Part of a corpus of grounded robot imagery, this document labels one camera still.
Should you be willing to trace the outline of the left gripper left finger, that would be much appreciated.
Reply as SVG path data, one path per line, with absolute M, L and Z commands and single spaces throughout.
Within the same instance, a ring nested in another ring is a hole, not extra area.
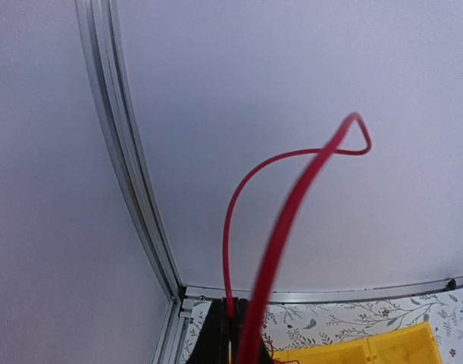
M 230 359 L 231 318 L 227 299 L 212 300 L 187 364 L 225 364 Z

